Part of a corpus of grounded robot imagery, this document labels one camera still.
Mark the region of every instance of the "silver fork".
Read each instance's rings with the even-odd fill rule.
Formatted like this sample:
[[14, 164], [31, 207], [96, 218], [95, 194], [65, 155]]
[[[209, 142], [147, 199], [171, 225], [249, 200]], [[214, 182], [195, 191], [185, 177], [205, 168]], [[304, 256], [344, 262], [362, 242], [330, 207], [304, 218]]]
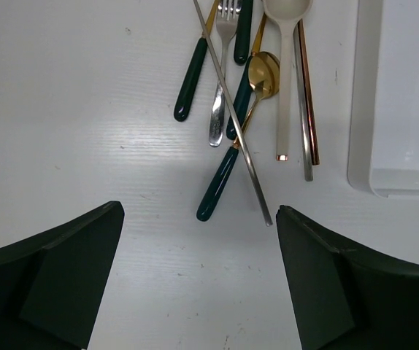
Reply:
[[[242, 8], [243, 0], [220, 0], [218, 15], [216, 17], [216, 29], [218, 30], [221, 41], [223, 42], [223, 54], [221, 55], [221, 70], [226, 75], [226, 61], [229, 43], [236, 34], [237, 21]], [[209, 122], [209, 144], [212, 147], [220, 145], [223, 139], [224, 111], [226, 99], [223, 89], [218, 82], [216, 88], [215, 101], [212, 105], [211, 120]]]

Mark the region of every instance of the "white container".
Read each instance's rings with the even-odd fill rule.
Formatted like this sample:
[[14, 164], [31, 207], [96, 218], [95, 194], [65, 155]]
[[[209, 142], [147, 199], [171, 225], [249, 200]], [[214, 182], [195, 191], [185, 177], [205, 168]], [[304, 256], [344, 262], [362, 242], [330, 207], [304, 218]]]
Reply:
[[348, 178], [419, 197], [419, 1], [359, 1]]

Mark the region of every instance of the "fork handle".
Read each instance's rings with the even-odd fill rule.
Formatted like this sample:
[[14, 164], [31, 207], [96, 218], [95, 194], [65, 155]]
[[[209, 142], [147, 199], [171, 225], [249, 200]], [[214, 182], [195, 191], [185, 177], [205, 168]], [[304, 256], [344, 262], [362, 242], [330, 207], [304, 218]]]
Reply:
[[[239, 89], [237, 90], [236, 98], [234, 99], [234, 109], [236, 110], [237, 119], [239, 120], [240, 125], [244, 123], [245, 116], [247, 115], [248, 104], [250, 103], [250, 97], [253, 92], [250, 82], [248, 81], [248, 69], [252, 57], [253, 56], [250, 56], [247, 59], [244, 73], [239, 83]], [[234, 127], [232, 118], [229, 118], [227, 123], [226, 135], [230, 140], [235, 140], [237, 137], [236, 128]]]
[[[223, 40], [223, 54], [221, 57], [221, 70], [226, 75], [227, 50], [230, 40]], [[226, 110], [226, 97], [224, 96], [221, 83], [216, 87], [215, 100], [211, 108], [211, 118], [209, 120], [209, 145], [218, 147], [223, 139], [224, 114]]]
[[250, 49], [250, 34], [252, 31], [253, 0], [244, 0], [237, 21], [237, 36], [234, 46], [234, 61], [243, 65], [248, 58]]
[[200, 78], [201, 68], [204, 62], [204, 56], [207, 53], [208, 44], [205, 38], [200, 38], [197, 42], [195, 51], [188, 65], [187, 73], [180, 88], [179, 96], [175, 103], [174, 119], [183, 122], [190, 114], [193, 96]]

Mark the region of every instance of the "white ceramic spoon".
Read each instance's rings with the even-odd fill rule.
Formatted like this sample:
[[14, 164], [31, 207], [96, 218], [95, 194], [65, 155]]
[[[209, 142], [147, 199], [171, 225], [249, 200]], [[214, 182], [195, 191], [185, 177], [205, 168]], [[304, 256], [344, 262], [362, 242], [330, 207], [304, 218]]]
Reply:
[[281, 30], [280, 110], [277, 116], [276, 159], [286, 161], [291, 118], [293, 32], [312, 6], [312, 0], [264, 0], [265, 13]]

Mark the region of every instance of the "utensil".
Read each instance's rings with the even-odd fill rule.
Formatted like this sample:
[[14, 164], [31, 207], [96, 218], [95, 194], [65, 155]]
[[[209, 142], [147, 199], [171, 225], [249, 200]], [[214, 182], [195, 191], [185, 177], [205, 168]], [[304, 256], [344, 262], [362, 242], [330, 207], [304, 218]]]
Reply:
[[243, 65], [248, 59], [250, 49], [250, 34], [252, 31], [253, 0], [244, 0], [237, 23], [236, 44], [234, 46], [234, 61]]
[[266, 15], [281, 31], [280, 110], [277, 118], [276, 159], [286, 161], [289, 153], [293, 32], [297, 23], [312, 6], [312, 0], [264, 0], [263, 4]]
[[304, 79], [305, 96], [307, 97], [306, 113], [309, 126], [310, 153], [312, 155], [312, 164], [314, 166], [318, 166], [320, 165], [320, 156], [318, 154], [317, 129], [315, 127], [315, 116], [313, 113], [312, 86], [310, 84], [309, 61], [307, 58], [307, 44], [305, 43], [304, 20], [300, 20], [299, 23], [297, 23], [296, 29], [299, 36], [299, 40], [294, 40], [294, 52], [300, 53], [302, 63], [301, 71], [299, 67], [297, 67], [297, 74], [301, 73]]
[[305, 181], [313, 181], [312, 149], [309, 138], [309, 115], [307, 110], [307, 91], [305, 90], [304, 70], [299, 36], [299, 24], [294, 30], [294, 56], [297, 71], [297, 90], [299, 94], [299, 112], [302, 130], [302, 149], [304, 150], [304, 176]]
[[[220, 0], [218, 15], [216, 17], [216, 29], [218, 30], [223, 53], [221, 55], [221, 71], [226, 75], [227, 51], [229, 43], [236, 34], [237, 21], [242, 6], [242, 0]], [[211, 119], [209, 121], [209, 145], [217, 147], [223, 139], [224, 112], [226, 101], [221, 84], [216, 87], [215, 102], [212, 105]]]
[[[211, 11], [209, 12], [206, 30], [211, 34], [212, 24], [215, 22], [216, 11], [218, 10], [219, 0], [214, 0]], [[174, 119], [178, 122], [183, 122], [188, 118], [190, 114], [190, 108], [192, 107], [193, 96], [195, 95], [195, 89], [198, 84], [198, 80], [201, 73], [201, 68], [204, 62], [204, 56], [207, 54], [208, 44], [204, 38], [204, 32], [201, 38], [196, 43], [195, 50], [193, 51], [192, 59], [187, 68], [187, 73], [182, 82], [179, 96], [174, 107]]]
[[[256, 99], [253, 102], [247, 118], [242, 126], [243, 132], [248, 129], [252, 120], [255, 108], [261, 100], [277, 94], [280, 88], [280, 63], [277, 58], [267, 52], [260, 52], [250, 61], [248, 72], [250, 86], [255, 91]], [[234, 164], [239, 155], [239, 139], [236, 139], [229, 147], [226, 156], [219, 165], [203, 199], [196, 211], [196, 218], [200, 221], [207, 221], [223, 193], [224, 187], [231, 175]]]
[[247, 145], [247, 142], [245, 141], [242, 128], [240, 127], [239, 121], [237, 120], [237, 114], [234, 109], [234, 105], [232, 104], [231, 94], [229, 93], [226, 80], [224, 79], [223, 71], [221, 70], [221, 67], [219, 65], [215, 47], [212, 44], [210, 34], [208, 33], [208, 30], [204, 24], [204, 18], [203, 18], [203, 14], [201, 13], [198, 0], [193, 0], [193, 4], [195, 5], [196, 14], [198, 15], [198, 18], [200, 19], [201, 29], [203, 29], [204, 36], [207, 40], [209, 53], [211, 54], [211, 59], [215, 66], [216, 74], [218, 75], [219, 81], [221, 83], [221, 87], [223, 88], [223, 92], [226, 94], [227, 107], [229, 108], [229, 111], [231, 113], [231, 118], [234, 121], [234, 125], [237, 131], [237, 136], [239, 137], [240, 148], [242, 149], [242, 153], [245, 159], [245, 164], [247, 164], [248, 173], [250, 174], [250, 178], [252, 179], [253, 188], [255, 189], [258, 202], [260, 203], [261, 211], [263, 212], [265, 224], [266, 226], [271, 226], [273, 225], [273, 220], [271, 218], [271, 214], [269, 213], [268, 205], [266, 204], [265, 196], [263, 194], [263, 190], [261, 189], [260, 181], [258, 180], [258, 175], [256, 174], [255, 166], [253, 165], [253, 160], [252, 160], [252, 156], [250, 155], [250, 150], [248, 149], [248, 145]]
[[[263, 32], [266, 25], [266, 15], [263, 14], [261, 18], [260, 25], [258, 26], [258, 32], [255, 36], [255, 41], [253, 42], [252, 46], [252, 53], [250, 57], [247, 59], [247, 63], [245, 64], [244, 73], [239, 83], [239, 88], [237, 90], [236, 98], [234, 99], [234, 108], [236, 109], [237, 117], [239, 118], [239, 123], [243, 124], [245, 120], [245, 116], [247, 115], [248, 104], [250, 103], [250, 96], [252, 95], [252, 87], [250, 86], [250, 82], [248, 81], [248, 68], [250, 66], [250, 60], [253, 56], [260, 52], [261, 48], [261, 40], [263, 39]], [[232, 119], [229, 119], [227, 123], [226, 129], [226, 136], [230, 140], [235, 140], [237, 133], [234, 127], [234, 123]]]

